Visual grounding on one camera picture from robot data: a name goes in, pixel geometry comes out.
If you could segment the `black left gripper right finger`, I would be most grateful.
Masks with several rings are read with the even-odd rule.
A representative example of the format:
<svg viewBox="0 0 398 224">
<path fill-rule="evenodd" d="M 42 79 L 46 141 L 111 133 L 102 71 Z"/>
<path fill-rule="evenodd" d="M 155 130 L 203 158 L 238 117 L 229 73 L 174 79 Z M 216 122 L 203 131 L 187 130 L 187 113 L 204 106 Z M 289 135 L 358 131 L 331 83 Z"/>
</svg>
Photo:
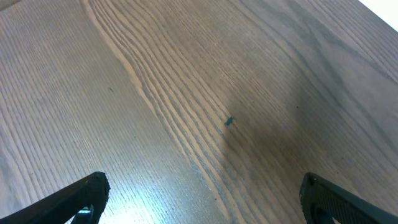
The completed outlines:
<svg viewBox="0 0 398 224">
<path fill-rule="evenodd" d="M 395 215 L 312 172 L 304 175 L 299 199 L 307 223 L 397 223 Z"/>
</svg>

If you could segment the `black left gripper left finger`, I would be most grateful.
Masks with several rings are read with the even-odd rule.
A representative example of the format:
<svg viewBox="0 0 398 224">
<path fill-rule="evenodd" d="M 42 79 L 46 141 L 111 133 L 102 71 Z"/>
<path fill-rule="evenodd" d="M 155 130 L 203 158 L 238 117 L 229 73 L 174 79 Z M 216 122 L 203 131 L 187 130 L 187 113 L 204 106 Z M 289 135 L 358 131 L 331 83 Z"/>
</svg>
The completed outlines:
<svg viewBox="0 0 398 224">
<path fill-rule="evenodd" d="M 1 219 L 1 223 L 97 224 L 109 199 L 104 172 L 94 172 L 73 184 Z"/>
</svg>

